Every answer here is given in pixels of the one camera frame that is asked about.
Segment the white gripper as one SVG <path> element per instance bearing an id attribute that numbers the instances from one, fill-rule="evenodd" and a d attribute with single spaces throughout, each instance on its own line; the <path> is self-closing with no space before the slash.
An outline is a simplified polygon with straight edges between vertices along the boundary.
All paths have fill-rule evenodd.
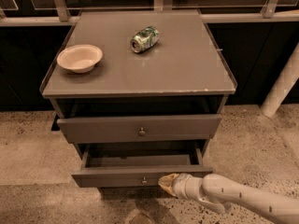
<path id="1" fill-rule="evenodd" d="M 182 200 L 202 201 L 206 196 L 202 188 L 203 179 L 201 177 L 173 173 L 162 176 L 158 180 L 158 184 L 168 194 Z"/>

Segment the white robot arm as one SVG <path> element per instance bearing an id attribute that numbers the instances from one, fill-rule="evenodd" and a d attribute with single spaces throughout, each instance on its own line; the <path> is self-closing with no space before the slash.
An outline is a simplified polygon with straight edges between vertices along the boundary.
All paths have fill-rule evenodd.
<path id="1" fill-rule="evenodd" d="M 298 78 L 299 45 L 262 104 L 262 112 L 267 117 L 276 113 Z M 222 175 L 210 174 L 200 178 L 185 173 L 170 174 L 162 176 L 158 185 L 174 197 L 197 201 L 218 214 L 228 213 L 231 203 L 234 203 L 275 224 L 299 223 L 298 200 L 245 186 Z"/>

